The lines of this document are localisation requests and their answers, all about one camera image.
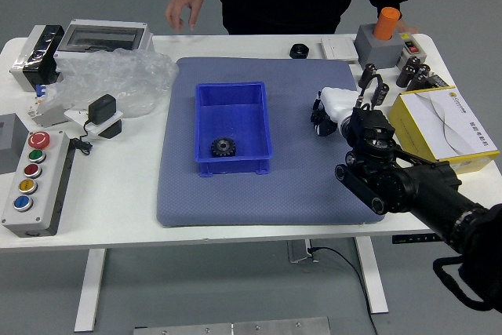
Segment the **person's left hand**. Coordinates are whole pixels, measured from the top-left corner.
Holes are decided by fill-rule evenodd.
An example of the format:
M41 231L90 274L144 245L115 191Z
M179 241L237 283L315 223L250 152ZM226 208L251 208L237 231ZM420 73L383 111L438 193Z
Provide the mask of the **person's left hand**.
M398 21L396 28L399 33L416 34L419 31L417 27L408 25L403 19Z

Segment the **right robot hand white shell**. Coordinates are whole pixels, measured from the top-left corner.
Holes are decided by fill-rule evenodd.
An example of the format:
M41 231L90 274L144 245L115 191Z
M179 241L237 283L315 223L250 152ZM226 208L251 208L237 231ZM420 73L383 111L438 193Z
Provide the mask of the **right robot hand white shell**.
M318 92L311 112L311 123L320 137L338 131L346 137L358 93L349 89L325 87Z

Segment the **person's right hand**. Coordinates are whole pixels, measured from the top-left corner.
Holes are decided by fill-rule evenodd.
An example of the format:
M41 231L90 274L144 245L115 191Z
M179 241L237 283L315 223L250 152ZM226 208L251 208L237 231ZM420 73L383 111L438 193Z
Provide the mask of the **person's right hand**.
M176 33L180 33L184 28L184 20L181 17L182 12L188 9L187 25L193 31L197 24L203 2L204 0L170 0L165 10L165 18L169 26Z

